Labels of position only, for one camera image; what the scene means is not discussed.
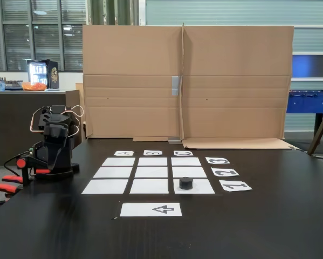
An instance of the cardboard wall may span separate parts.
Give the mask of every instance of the cardboard wall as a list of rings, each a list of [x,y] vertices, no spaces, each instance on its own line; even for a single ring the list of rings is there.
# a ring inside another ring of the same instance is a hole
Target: cardboard wall
[[[89,137],[177,136],[179,28],[89,25],[83,39]]]
[[[174,137],[183,126],[187,140],[282,138],[293,27],[90,25],[83,37],[90,137]]]
[[[186,26],[186,138],[282,138],[292,74],[289,26]]]

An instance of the vending machine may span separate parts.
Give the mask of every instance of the vending machine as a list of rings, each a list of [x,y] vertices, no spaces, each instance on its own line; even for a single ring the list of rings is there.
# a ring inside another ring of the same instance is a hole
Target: vending machine
[[[58,63],[55,61],[27,60],[28,78],[31,84],[42,83],[47,89],[59,89]]]

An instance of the white paper sheet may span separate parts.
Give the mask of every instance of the white paper sheet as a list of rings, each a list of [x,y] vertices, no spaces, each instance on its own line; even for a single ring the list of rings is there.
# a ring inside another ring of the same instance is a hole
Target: white paper sheet
[[[138,166],[166,166],[167,158],[140,158]]]
[[[82,194],[122,194],[128,179],[95,179],[91,180]]]
[[[221,186],[224,190],[228,192],[237,192],[240,190],[252,190],[250,186],[248,186],[245,182],[240,181],[223,181],[219,180]]]
[[[167,194],[167,179],[134,179],[131,194]]]
[[[208,179],[194,179],[191,190],[183,190],[179,187],[179,179],[173,179],[175,194],[215,194]]]
[[[211,169],[215,176],[227,177],[227,176],[239,176],[239,174],[234,169],[226,168],[212,168]]]
[[[200,166],[198,158],[171,158],[173,166]]]
[[[116,156],[132,156],[134,154],[134,151],[116,151],[114,155]]]
[[[123,203],[121,217],[182,216],[178,202]]]
[[[158,150],[145,150],[143,155],[162,155],[162,151]]]
[[[167,167],[138,166],[135,178],[167,178]]]
[[[100,167],[93,178],[129,178],[132,167]]]
[[[133,166],[135,158],[107,158],[102,166]]]
[[[206,158],[208,163],[213,163],[215,165],[219,165],[222,163],[229,163],[226,158]]]
[[[175,151],[174,155],[176,155],[176,156],[191,156],[191,155],[193,155],[193,153],[191,151],[182,150],[182,151]]]
[[[199,166],[172,166],[172,171],[174,178],[207,178],[203,168]]]

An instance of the gray tape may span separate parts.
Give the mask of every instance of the gray tape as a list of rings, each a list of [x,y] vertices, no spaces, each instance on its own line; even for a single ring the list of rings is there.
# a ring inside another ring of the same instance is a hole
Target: gray tape
[[[178,95],[179,76],[172,76],[172,95]]]

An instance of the black cable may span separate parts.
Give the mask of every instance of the black cable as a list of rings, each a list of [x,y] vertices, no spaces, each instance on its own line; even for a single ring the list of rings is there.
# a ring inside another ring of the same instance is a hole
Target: black cable
[[[21,154],[18,154],[18,155],[16,155],[16,156],[14,156],[13,158],[11,158],[11,159],[9,159],[7,162],[5,162],[4,163],[4,168],[5,169],[7,169],[7,170],[9,170],[10,172],[12,172],[14,175],[16,175],[16,176],[20,176],[18,173],[16,173],[14,170],[12,170],[12,169],[10,169],[10,168],[8,168],[7,166],[6,166],[6,164],[7,163],[9,163],[11,160],[13,160],[13,159],[15,159],[15,158],[17,158],[18,156],[21,156],[21,155],[24,155],[24,154],[26,154],[26,153],[29,153],[29,151],[25,151],[25,152],[23,152],[23,153],[21,153]]]

